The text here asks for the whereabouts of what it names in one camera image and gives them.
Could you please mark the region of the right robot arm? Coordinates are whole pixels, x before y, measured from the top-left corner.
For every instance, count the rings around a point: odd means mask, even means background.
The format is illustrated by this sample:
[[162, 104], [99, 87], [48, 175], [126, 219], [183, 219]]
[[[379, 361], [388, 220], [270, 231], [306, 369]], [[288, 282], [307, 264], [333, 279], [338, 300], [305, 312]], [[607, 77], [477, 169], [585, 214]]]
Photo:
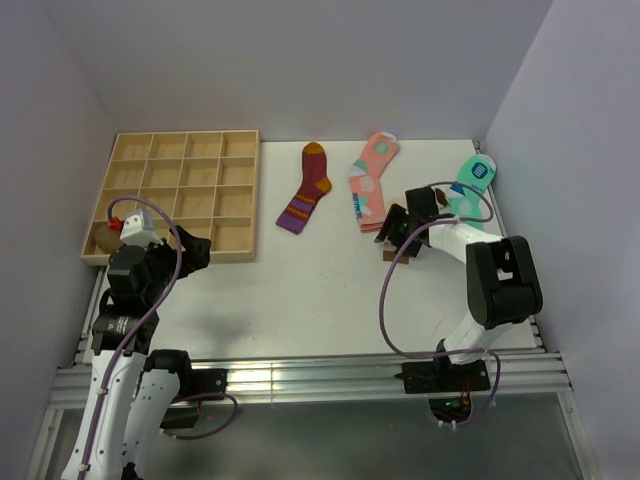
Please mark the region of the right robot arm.
[[[408, 190], [406, 205], [394, 203], [388, 210], [375, 241], [389, 242], [396, 250], [383, 281], [378, 318], [383, 339], [393, 352], [409, 359], [435, 361], [435, 383], [452, 390], [466, 379], [466, 364], [489, 355], [497, 339], [541, 311], [543, 294], [528, 241], [479, 229], [479, 224], [495, 216], [491, 204], [485, 203], [486, 215], [457, 214], [439, 201], [444, 195], [441, 185], [437, 182]], [[416, 257], [422, 247], [446, 253], [464, 265], [467, 311], [434, 351], [407, 352], [388, 334], [385, 298], [399, 260]]]

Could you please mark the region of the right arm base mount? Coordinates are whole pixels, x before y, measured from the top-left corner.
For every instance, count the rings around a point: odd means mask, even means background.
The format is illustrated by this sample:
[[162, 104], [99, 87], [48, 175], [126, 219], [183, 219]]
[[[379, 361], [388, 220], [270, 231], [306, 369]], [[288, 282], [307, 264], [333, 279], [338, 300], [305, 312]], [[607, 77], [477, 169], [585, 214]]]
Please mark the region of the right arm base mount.
[[406, 394], [482, 392], [491, 389], [488, 370], [482, 360], [466, 365], [452, 364], [445, 358], [405, 362], [394, 377], [403, 382]]

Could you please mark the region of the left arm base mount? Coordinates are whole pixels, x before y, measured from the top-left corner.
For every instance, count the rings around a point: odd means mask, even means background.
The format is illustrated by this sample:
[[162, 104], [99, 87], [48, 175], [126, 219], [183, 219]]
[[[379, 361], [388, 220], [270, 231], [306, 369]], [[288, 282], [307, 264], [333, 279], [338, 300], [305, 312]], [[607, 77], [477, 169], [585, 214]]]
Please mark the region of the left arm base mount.
[[198, 422], [204, 401], [223, 400], [227, 376], [227, 369], [195, 369], [187, 386], [168, 407], [160, 427], [165, 430], [193, 428]]

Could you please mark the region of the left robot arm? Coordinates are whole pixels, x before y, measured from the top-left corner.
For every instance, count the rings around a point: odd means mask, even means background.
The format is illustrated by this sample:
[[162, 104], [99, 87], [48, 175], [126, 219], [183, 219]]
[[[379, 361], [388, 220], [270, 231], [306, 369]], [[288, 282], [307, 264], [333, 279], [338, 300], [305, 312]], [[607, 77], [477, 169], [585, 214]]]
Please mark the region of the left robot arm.
[[176, 281], [204, 269], [211, 242], [176, 228], [178, 242], [123, 245], [109, 258], [109, 288], [92, 328], [90, 390], [65, 479], [140, 479], [174, 399], [195, 386], [182, 350], [151, 350], [157, 309]]

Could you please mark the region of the tan brown ribbed sock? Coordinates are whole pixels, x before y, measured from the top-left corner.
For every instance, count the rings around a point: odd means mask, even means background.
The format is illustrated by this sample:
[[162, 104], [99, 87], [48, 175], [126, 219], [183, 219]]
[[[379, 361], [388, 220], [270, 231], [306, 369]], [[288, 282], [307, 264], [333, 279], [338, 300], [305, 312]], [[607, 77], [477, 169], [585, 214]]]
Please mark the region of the tan brown ribbed sock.
[[124, 245], [120, 232], [112, 230], [107, 224], [102, 224], [95, 230], [93, 239], [96, 247], [106, 254], [112, 254]]

